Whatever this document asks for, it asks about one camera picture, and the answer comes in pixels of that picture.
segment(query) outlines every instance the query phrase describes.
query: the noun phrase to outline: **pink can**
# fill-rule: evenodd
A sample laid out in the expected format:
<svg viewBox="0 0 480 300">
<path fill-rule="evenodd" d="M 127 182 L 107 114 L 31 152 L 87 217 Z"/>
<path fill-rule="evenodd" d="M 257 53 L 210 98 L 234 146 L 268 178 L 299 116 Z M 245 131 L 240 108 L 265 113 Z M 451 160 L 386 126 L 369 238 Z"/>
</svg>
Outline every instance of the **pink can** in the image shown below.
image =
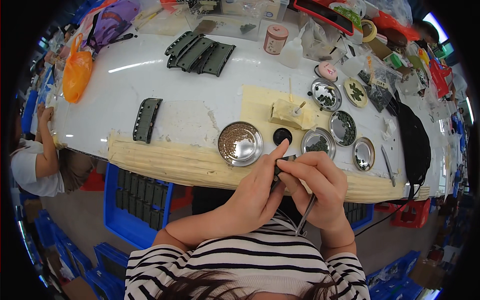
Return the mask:
<svg viewBox="0 0 480 300">
<path fill-rule="evenodd" d="M 282 25 L 270 25 L 265 36 L 264 50 L 272 55 L 278 55 L 287 41 L 288 30 Z"/>
</svg>

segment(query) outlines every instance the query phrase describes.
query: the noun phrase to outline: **black and white striped shirt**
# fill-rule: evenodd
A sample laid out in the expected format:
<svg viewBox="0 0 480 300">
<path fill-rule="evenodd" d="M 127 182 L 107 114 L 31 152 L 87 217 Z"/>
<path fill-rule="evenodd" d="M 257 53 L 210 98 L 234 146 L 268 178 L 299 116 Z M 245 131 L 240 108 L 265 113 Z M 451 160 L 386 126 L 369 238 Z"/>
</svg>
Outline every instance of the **black and white striped shirt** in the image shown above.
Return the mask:
<svg viewBox="0 0 480 300">
<path fill-rule="evenodd" d="M 246 295 L 264 291 L 300 297 L 328 276 L 326 281 L 333 278 L 337 283 L 340 299 L 370 299 L 365 274 L 354 254 L 339 253 L 324 260 L 310 241 L 295 237 L 295 231 L 279 224 L 286 220 L 277 214 L 255 231 L 206 240 L 187 252 L 171 245 L 133 251 L 125 300 L 154 299 L 172 280 L 198 270 L 228 272 L 218 279 L 234 279 L 235 286 L 246 287 L 242 289 Z"/>
</svg>

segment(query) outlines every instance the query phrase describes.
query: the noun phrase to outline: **phone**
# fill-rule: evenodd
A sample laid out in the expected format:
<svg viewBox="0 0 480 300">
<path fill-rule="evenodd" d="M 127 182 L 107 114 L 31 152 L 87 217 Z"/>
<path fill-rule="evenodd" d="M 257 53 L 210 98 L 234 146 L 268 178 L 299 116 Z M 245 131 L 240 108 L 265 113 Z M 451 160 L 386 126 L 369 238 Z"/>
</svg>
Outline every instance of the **phone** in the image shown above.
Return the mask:
<svg viewBox="0 0 480 300">
<path fill-rule="evenodd" d="M 353 35 L 353 23 L 346 17 L 313 0 L 295 0 L 293 7 L 319 18 L 345 34 Z"/>
</svg>

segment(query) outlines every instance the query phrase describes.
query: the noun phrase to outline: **masking tape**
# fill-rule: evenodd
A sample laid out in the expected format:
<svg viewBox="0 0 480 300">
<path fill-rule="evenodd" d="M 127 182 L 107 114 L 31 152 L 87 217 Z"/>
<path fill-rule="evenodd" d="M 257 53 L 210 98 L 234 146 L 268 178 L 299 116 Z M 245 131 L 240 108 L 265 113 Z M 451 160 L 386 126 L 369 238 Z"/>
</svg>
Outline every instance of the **masking tape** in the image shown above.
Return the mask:
<svg viewBox="0 0 480 300">
<path fill-rule="evenodd" d="M 362 39 L 362 42 L 363 43 L 371 42 L 377 36 L 377 26 L 375 26 L 375 24 L 370 20 L 362 20 L 361 24 L 362 26 L 363 24 L 369 24 L 370 27 L 372 28 L 372 32 L 370 32 L 368 36 L 364 36 Z"/>
</svg>

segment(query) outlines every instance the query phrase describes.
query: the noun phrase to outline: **floor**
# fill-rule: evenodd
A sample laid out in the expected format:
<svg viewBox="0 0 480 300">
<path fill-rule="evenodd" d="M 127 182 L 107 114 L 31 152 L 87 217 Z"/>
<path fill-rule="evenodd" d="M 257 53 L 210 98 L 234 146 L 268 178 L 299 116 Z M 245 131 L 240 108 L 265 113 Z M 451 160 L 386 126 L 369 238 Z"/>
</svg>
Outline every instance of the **floor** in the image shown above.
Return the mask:
<svg viewBox="0 0 480 300">
<path fill-rule="evenodd" d="M 101 242 L 107 242 L 126 253 L 135 250 L 135 247 L 103 225 L 103 192 L 75 191 L 70 195 L 42 197 L 41 201 L 43 208 L 48 210 L 53 220 L 93 265 L 97 263 L 93 247 Z M 365 274 L 386 266 L 410 250 L 422 251 L 422 254 L 426 255 L 436 235 L 437 212 L 431 213 L 427 223 L 420 229 L 392 227 L 389 221 L 385 220 L 356 237 L 357 255 Z M 170 220 L 189 214 L 191 206 L 172 212 Z M 375 212 L 373 222 L 386 216 L 386 213 Z M 320 247 L 318 229 L 307 224 L 306 230 L 307 238 Z"/>
</svg>

